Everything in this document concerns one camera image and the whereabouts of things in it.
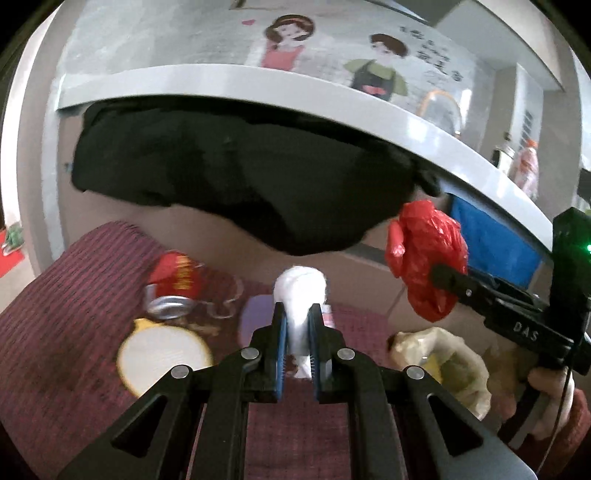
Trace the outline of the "person right hand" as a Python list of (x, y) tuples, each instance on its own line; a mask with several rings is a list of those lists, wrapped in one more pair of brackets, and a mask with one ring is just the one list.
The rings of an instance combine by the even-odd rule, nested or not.
[[(544, 368), (533, 368), (528, 373), (528, 383), (541, 394), (548, 397), (548, 404), (529, 430), (536, 440), (550, 438), (553, 432), (559, 433), (568, 423), (574, 402), (575, 382), (566, 370), (552, 371)], [(496, 392), (493, 386), (490, 391), (497, 413), (503, 420), (508, 420), (516, 413), (518, 376), (515, 370), (501, 375)]]

